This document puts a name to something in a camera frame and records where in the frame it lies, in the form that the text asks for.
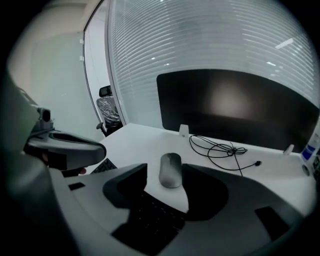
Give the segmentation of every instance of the black cable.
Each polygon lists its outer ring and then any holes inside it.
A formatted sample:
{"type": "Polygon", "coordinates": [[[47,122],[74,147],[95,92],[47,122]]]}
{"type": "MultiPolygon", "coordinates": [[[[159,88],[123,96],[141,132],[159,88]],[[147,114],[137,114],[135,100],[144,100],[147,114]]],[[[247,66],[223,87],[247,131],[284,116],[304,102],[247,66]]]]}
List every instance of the black cable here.
{"type": "Polygon", "coordinates": [[[236,155],[243,155],[244,153],[246,153],[248,150],[245,149],[244,147],[239,147],[239,148],[236,148],[234,147],[234,145],[231,143],[231,146],[230,145],[227,145],[227,144],[222,144],[222,143],[216,143],[214,141],[211,141],[205,137],[202,137],[202,136],[199,136],[199,135],[191,135],[189,137],[189,142],[190,142],[190,146],[191,148],[193,149],[194,152],[196,152],[197,154],[201,155],[201,156],[204,156],[204,157],[208,157],[209,160],[217,167],[223,169],[223,170],[226,170],[226,171],[240,171],[241,173],[241,176],[243,177],[243,174],[242,174],[242,171],[243,169],[246,169],[246,168],[249,168],[249,167],[252,167],[252,166],[256,166],[257,165],[257,162],[251,164],[251,165],[248,165],[246,167],[242,167],[240,168],[239,166],[239,163],[238,163],[238,159],[236,157],[236,155]],[[212,145],[212,147],[204,147],[204,146],[201,146],[197,143],[195,143],[193,141],[193,137],[196,137],[196,138],[199,138],[205,142],[207,142],[208,144],[212,145]],[[205,149],[205,150],[208,150],[207,151],[207,154],[202,154],[198,151],[195,150],[195,148],[193,147],[193,144],[198,146],[199,148],[202,148],[202,149],[205,149]],[[225,152],[226,155],[225,156],[210,156],[210,151],[219,151],[219,152],[225,152]],[[238,169],[228,169],[228,168],[224,168],[218,164],[216,164],[212,159],[213,158],[228,158],[228,157],[232,157],[234,156],[234,159],[236,161],[236,164],[238,165],[238,169]]]}

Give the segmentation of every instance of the frosted glass panel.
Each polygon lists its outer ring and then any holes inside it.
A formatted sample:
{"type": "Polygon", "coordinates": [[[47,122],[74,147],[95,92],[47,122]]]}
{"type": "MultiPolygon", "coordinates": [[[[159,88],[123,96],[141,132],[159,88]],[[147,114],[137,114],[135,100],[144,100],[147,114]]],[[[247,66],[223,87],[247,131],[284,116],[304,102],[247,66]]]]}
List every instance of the frosted glass panel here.
{"type": "Polygon", "coordinates": [[[104,136],[96,129],[99,121],[80,61],[82,38],[82,33],[61,34],[34,45],[28,94],[51,110],[57,130],[100,141],[104,136]]]}
{"type": "Polygon", "coordinates": [[[112,78],[127,122],[161,128],[157,76],[181,70],[247,72],[320,105],[313,46],[277,1],[117,0],[108,29],[112,78]]]}

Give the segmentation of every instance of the desk surface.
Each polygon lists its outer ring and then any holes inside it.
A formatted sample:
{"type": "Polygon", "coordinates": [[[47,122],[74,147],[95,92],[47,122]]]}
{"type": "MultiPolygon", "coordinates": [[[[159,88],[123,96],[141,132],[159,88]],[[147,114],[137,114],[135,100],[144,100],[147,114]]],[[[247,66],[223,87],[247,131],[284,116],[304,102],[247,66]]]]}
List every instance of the desk surface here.
{"type": "MultiPolygon", "coordinates": [[[[214,139],[217,143],[230,142],[214,139]]],[[[132,164],[147,163],[147,185],[145,191],[165,204],[182,212],[188,211],[188,199],[183,186],[165,188],[159,182],[161,156],[166,153],[177,153],[183,164],[209,167],[234,175],[239,171],[226,171],[213,165],[205,156],[195,153],[189,139],[179,136],[178,132],[169,131],[139,124],[127,124],[123,128],[104,138],[101,143],[106,147],[106,157],[118,168],[132,164]]],[[[262,161],[262,165],[242,170],[244,177],[253,179],[287,201],[303,216],[312,212],[317,198],[316,182],[306,176],[302,165],[304,162],[297,153],[283,155],[281,151],[241,143],[235,147],[245,147],[248,151],[237,156],[240,167],[262,161]]],[[[216,163],[227,169],[237,169],[234,157],[220,158],[216,163]]],[[[87,174],[98,164],[89,166],[87,174]]]]}

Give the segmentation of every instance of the computer mouse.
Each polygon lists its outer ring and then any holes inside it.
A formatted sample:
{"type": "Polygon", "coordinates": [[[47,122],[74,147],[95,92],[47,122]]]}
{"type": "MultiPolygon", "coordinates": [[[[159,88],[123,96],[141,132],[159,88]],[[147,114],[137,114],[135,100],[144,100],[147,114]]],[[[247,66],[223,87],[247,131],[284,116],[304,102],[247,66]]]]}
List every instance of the computer mouse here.
{"type": "Polygon", "coordinates": [[[176,153],[167,153],[161,157],[159,181],[168,189],[177,188],[182,184],[181,157],[176,153]]]}

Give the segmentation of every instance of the bottle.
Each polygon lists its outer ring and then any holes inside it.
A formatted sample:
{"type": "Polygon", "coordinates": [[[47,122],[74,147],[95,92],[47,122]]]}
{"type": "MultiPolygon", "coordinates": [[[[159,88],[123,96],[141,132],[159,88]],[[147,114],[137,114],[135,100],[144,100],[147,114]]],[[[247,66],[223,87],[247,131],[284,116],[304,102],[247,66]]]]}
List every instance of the bottle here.
{"type": "Polygon", "coordinates": [[[308,142],[308,144],[305,146],[304,150],[301,153],[302,159],[307,162],[310,157],[313,155],[314,151],[320,146],[320,122],[318,120],[318,123],[314,129],[314,132],[308,142]]]}

